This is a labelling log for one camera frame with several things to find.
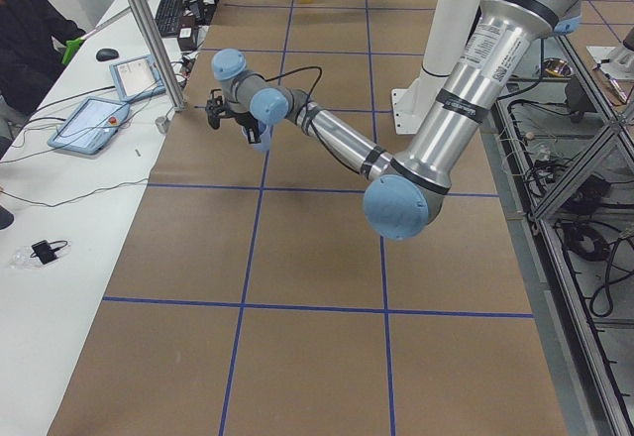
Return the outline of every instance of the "green object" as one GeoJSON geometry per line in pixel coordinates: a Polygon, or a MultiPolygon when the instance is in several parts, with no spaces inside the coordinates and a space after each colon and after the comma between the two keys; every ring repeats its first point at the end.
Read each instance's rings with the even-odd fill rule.
{"type": "Polygon", "coordinates": [[[61,59],[61,63],[64,66],[68,66],[75,54],[79,51],[79,48],[81,48],[81,45],[83,45],[83,42],[83,38],[75,38],[74,40],[68,40],[66,42],[66,52],[61,59]]]}

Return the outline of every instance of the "power adapter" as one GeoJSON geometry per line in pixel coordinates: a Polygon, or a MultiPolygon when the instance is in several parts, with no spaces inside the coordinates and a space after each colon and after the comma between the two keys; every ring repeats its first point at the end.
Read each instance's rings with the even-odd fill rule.
{"type": "Polygon", "coordinates": [[[36,243],[31,249],[33,249],[33,254],[40,259],[43,265],[47,265],[57,259],[57,255],[55,254],[57,250],[54,250],[47,240],[36,243]]]}
{"type": "Polygon", "coordinates": [[[47,240],[42,240],[31,246],[31,249],[33,250],[31,258],[37,257],[40,260],[40,263],[47,265],[48,263],[55,261],[57,259],[56,252],[62,250],[66,246],[68,246],[67,240],[53,241],[52,243],[49,243],[47,240]]]}

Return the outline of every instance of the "metal frame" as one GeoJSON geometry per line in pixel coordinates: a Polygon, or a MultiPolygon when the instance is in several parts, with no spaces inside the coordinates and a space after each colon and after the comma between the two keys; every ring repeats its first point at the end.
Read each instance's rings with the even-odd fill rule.
{"type": "Polygon", "coordinates": [[[128,0],[128,2],[130,3],[130,9],[137,21],[141,35],[146,41],[150,52],[155,57],[160,78],[162,79],[165,90],[169,95],[171,104],[173,105],[174,110],[181,111],[185,107],[182,89],[180,88],[178,81],[176,81],[176,76],[174,75],[171,64],[169,63],[167,51],[162,43],[162,38],[160,37],[159,29],[157,28],[152,12],[150,11],[148,1],[128,0]]]}

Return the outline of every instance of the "black band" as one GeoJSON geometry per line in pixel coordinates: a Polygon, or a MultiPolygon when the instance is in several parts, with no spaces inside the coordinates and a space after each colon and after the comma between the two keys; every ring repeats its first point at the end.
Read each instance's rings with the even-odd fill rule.
{"type": "Polygon", "coordinates": [[[427,74],[429,74],[430,76],[440,77],[440,78],[443,78],[443,77],[449,77],[449,74],[434,74],[433,72],[428,71],[427,69],[425,69],[425,66],[422,66],[422,68],[423,68],[423,71],[425,71],[425,72],[426,72],[427,74]]]}
{"type": "Polygon", "coordinates": [[[385,149],[381,146],[376,146],[374,149],[370,151],[366,160],[361,165],[360,175],[365,178],[370,178],[370,171],[372,170],[372,166],[381,156],[381,154],[385,152],[385,149]]]}
{"type": "Polygon", "coordinates": [[[312,125],[313,121],[315,120],[315,117],[317,117],[317,114],[319,114],[321,111],[323,111],[323,109],[317,105],[315,105],[315,107],[313,107],[310,111],[308,110],[308,104],[306,104],[306,113],[304,114],[304,120],[301,123],[301,130],[303,131],[304,134],[306,134],[307,136],[309,136],[310,134],[308,134],[308,128],[312,125]]]}
{"type": "Polygon", "coordinates": [[[402,163],[397,162],[396,159],[392,159],[389,163],[392,165],[392,168],[396,170],[398,173],[403,175],[412,183],[416,183],[418,186],[423,187],[429,191],[433,191],[434,193],[438,193],[439,195],[446,195],[449,193],[449,188],[445,188],[444,186],[437,185],[416,173],[413,173],[411,170],[406,168],[402,163]]]}
{"type": "Polygon", "coordinates": [[[552,28],[559,23],[559,17],[557,14],[548,8],[546,5],[539,3],[537,0],[504,0],[505,2],[514,3],[526,10],[533,12],[536,15],[542,17],[552,28]]]}
{"type": "Polygon", "coordinates": [[[449,92],[447,89],[441,89],[436,100],[443,105],[443,109],[456,112],[461,116],[465,116],[478,124],[484,122],[488,115],[488,110],[483,107],[476,106],[462,97],[449,92]]]}

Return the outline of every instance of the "small black device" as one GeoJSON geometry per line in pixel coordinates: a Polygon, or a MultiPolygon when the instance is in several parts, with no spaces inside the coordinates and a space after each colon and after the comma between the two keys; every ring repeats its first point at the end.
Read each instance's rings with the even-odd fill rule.
{"type": "Polygon", "coordinates": [[[192,16],[180,19],[178,47],[182,52],[193,52],[198,48],[198,26],[192,16]]]}
{"type": "Polygon", "coordinates": [[[180,28],[180,18],[185,10],[185,0],[160,0],[155,14],[158,32],[165,37],[174,37],[180,28]]]}
{"type": "Polygon", "coordinates": [[[47,265],[57,259],[55,251],[53,251],[53,248],[51,248],[51,245],[46,240],[36,243],[31,248],[33,249],[34,255],[40,259],[43,265],[47,265]]]}
{"type": "Polygon", "coordinates": [[[112,48],[102,48],[95,56],[98,61],[110,61],[119,57],[119,52],[112,48]]]}

